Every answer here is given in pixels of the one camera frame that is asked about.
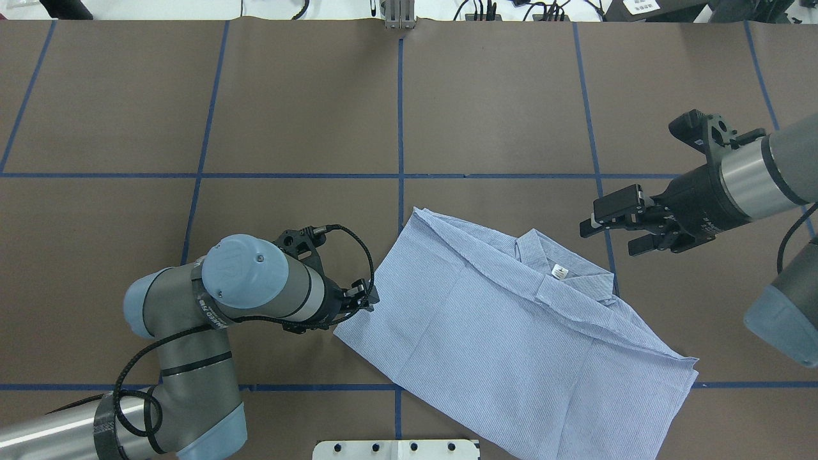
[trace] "clothing tag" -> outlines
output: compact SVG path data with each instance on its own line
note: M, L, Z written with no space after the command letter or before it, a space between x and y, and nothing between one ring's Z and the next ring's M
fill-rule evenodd
M661 9L659 4L656 3L656 0L622 0L622 3L625 4L625 8L627 8L632 15L640 15L648 11Z
M554 264L554 268L551 270L551 276L562 281L568 276L568 269L560 264Z

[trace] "fabric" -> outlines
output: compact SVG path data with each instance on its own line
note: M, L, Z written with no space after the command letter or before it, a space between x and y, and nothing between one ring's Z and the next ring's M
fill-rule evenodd
M552 275L556 264L568 272ZM375 312L335 334L518 458L652 459L697 359L667 347L613 283L536 230L514 238L415 209L376 272Z

